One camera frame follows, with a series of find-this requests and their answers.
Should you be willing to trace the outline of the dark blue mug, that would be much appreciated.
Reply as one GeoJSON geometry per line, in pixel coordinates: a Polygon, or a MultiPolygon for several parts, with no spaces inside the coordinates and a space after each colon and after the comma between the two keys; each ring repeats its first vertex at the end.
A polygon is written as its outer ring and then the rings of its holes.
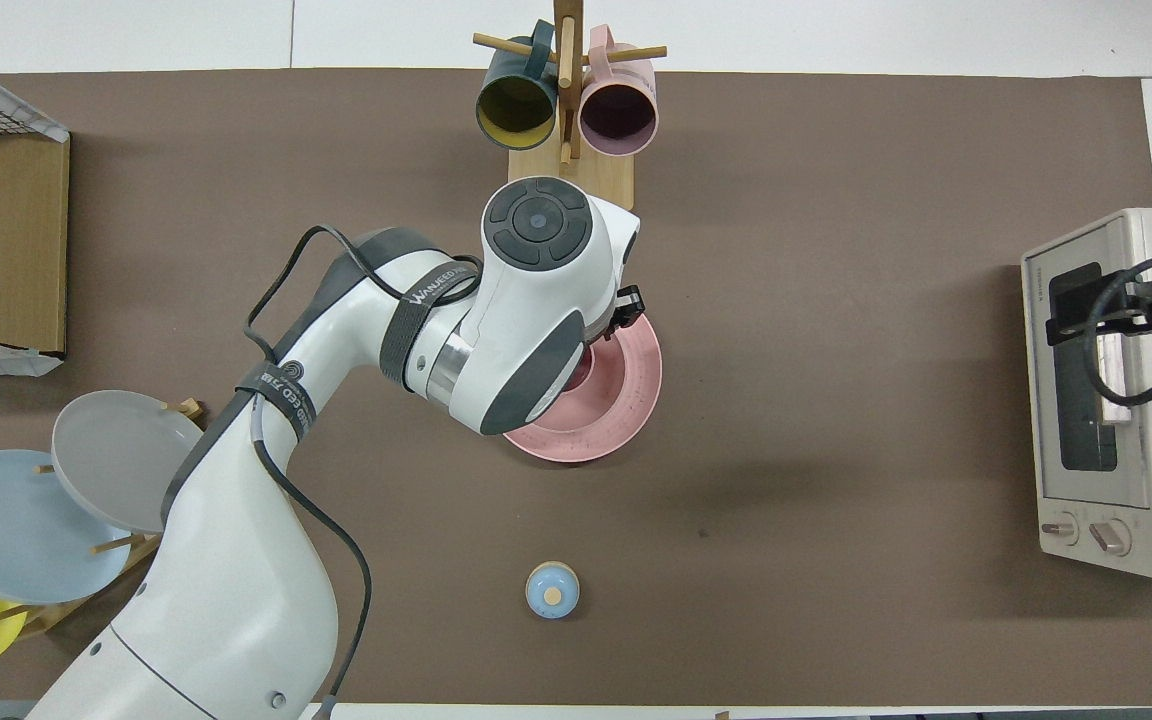
{"type": "Polygon", "coordinates": [[[477,124],[488,141],[511,151],[535,149],[556,128],[558,65],[553,53],[556,28],[536,20],[529,36],[513,37],[526,53],[495,50],[477,94],[477,124]]]}

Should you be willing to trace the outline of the brown table mat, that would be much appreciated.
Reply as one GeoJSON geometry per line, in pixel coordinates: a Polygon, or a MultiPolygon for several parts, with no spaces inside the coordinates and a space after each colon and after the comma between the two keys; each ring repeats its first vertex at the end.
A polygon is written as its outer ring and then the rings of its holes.
{"type": "MultiPolygon", "coordinates": [[[[68,359],[217,411],[306,227],[476,252],[477,70],[5,76],[70,129],[68,359]]],[[[374,574],[343,703],[1152,705],[1152,579],[1039,547],[1020,259],[1152,205],[1135,79],[668,73],[626,270],[652,419],[567,468],[353,372],[291,480],[374,574]],[[536,564],[579,577],[532,614],[536,564]]]]}

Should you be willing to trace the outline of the pink plate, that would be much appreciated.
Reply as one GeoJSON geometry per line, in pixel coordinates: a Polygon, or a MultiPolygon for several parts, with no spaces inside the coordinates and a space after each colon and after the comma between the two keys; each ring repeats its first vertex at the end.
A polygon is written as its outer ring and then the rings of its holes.
{"type": "Polygon", "coordinates": [[[613,454],[644,429],[664,379],[662,348],[645,314],[593,344],[594,367],[579,389],[559,393],[525,427],[505,433],[535,457],[563,464],[613,454]]]}

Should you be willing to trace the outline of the pink mug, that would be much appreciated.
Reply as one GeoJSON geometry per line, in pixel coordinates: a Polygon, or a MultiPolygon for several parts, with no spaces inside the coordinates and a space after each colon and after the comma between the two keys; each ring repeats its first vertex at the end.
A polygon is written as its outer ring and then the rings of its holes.
{"type": "Polygon", "coordinates": [[[617,44],[608,24],[590,31],[588,69],[576,111],[582,141],[605,156],[634,156],[654,141],[658,127],[655,69],[652,60],[613,61],[634,50],[617,44]]]}

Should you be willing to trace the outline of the small blue call bell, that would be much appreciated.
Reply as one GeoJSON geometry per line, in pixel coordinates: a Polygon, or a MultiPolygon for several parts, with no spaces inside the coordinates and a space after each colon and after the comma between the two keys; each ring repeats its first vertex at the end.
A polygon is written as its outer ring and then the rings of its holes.
{"type": "Polygon", "coordinates": [[[579,606],[579,577],[566,562],[540,562],[526,575],[526,606],[541,619],[567,617],[579,606]]]}

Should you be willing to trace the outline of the light blue plate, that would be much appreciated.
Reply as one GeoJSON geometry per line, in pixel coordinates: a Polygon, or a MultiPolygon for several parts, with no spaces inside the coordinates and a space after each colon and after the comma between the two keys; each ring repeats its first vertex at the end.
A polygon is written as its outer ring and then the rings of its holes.
{"type": "Polygon", "coordinates": [[[23,605],[70,602],[108,588],[126,569],[128,537],[68,495],[56,473],[37,473],[50,454],[0,450],[0,600],[23,605]]]}

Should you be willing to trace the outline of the wooden mug tree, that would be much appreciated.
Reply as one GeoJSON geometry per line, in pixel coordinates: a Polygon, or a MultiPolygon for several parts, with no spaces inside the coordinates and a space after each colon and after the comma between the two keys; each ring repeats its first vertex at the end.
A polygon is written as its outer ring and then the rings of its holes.
{"type": "MultiPolygon", "coordinates": [[[[553,17],[550,18],[550,23],[556,28],[556,36],[550,59],[558,65],[556,128],[553,129],[548,141],[524,151],[511,151],[497,145],[493,141],[490,142],[507,151],[507,170],[511,181],[526,176],[556,176],[575,183],[581,190],[612,200],[621,209],[634,209],[635,158],[639,152],[617,158],[594,151],[582,141],[579,126],[576,123],[584,73],[589,65],[590,31],[593,28],[584,24],[584,0],[552,0],[552,3],[553,17]]],[[[511,38],[473,33],[472,41],[477,46],[488,47],[493,54],[495,50],[526,53],[525,46],[513,41],[511,38]]],[[[634,50],[613,53],[611,59],[613,61],[649,59],[653,63],[654,60],[668,55],[667,46],[664,45],[632,46],[634,50]]]]}

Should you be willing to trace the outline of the white toaster oven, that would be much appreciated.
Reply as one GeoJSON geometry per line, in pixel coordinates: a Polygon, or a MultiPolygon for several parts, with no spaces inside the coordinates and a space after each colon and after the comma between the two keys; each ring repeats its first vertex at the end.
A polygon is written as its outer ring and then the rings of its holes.
{"type": "Polygon", "coordinates": [[[1152,281],[1152,209],[1123,209],[1021,260],[1039,544],[1152,578],[1152,334],[1098,336],[1112,293],[1152,281]],[[1076,323],[1049,347],[1044,323],[1076,323]]]}

